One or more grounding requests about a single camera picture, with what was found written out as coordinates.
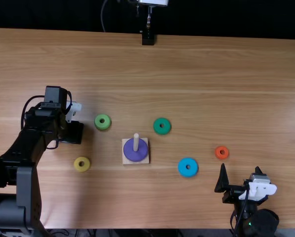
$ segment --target purple ring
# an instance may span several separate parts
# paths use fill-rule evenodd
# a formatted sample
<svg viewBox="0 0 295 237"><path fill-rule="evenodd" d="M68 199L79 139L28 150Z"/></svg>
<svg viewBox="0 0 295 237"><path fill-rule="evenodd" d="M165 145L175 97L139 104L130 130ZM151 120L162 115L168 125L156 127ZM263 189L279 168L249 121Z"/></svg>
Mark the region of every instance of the purple ring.
<svg viewBox="0 0 295 237"><path fill-rule="evenodd" d="M133 138L129 139L123 146L123 153L128 160L132 162L140 162L148 155L148 146L145 141L139 139L139 148L135 152L133 150Z"/></svg>

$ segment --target table surface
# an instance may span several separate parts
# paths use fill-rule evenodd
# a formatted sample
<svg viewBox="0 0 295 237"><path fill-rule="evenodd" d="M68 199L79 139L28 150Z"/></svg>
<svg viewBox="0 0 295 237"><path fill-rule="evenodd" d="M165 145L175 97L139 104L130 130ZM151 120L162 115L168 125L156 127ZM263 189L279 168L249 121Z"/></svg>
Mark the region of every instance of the table surface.
<svg viewBox="0 0 295 237"><path fill-rule="evenodd" d="M0 155L46 85L70 90L85 123L82 145L60 144L38 165L46 228L229 228L233 206L214 193L219 145L230 183L258 165L278 187L261 207L295 228L295 40L158 36L141 46L140 35L0 29ZM97 114L111 117L108 131ZM158 117L171 121L168 135L153 131ZM124 166L121 139L135 132L149 139L150 164ZM73 167L80 156L91 159L85 173ZM193 178L177 171L184 157L199 164Z"/></svg>

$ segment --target blue ring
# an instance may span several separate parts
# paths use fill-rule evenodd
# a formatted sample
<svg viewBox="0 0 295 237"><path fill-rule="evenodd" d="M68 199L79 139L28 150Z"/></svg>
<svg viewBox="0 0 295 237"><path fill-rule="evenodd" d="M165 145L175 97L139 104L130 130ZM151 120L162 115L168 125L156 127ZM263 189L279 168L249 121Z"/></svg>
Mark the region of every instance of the blue ring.
<svg viewBox="0 0 295 237"><path fill-rule="evenodd" d="M198 164L193 158L184 158L178 163L178 171L183 177L190 178L198 172Z"/></svg>

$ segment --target yellow ring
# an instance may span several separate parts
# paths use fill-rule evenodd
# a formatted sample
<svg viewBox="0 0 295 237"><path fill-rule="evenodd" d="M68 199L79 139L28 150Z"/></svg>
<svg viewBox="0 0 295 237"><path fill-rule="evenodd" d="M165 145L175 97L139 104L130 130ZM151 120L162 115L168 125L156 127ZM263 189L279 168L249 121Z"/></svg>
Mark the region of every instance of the yellow ring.
<svg viewBox="0 0 295 237"><path fill-rule="evenodd" d="M78 172L85 172L90 167L90 161L86 157L79 157L74 161L74 167Z"/></svg>

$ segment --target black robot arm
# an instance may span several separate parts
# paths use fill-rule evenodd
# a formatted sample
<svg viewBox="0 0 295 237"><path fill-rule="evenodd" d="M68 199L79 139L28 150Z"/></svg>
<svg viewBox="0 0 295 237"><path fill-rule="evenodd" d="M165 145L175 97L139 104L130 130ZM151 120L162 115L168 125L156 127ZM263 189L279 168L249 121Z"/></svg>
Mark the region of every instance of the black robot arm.
<svg viewBox="0 0 295 237"><path fill-rule="evenodd" d="M215 192L224 193L223 203L234 205L230 219L233 237L274 237L279 217L271 210L258 210L257 206L268 199L268 195L264 193L272 195L276 189L277 187L270 183L268 176L262 173L258 166L255 168L255 173L244 180L242 186L230 185L225 165L224 163L221 165ZM234 216L235 228L232 226Z"/></svg>
<svg viewBox="0 0 295 237"><path fill-rule="evenodd" d="M67 95L71 99L68 108ZM71 104L69 91L47 86L43 102L26 113L24 108L22 130L13 145L0 157L0 188L16 185L16 194L0 194L0 234L8 237L49 236L40 222L37 165L51 141L55 140L57 145L59 142L81 143L83 124L66 122Z"/></svg>

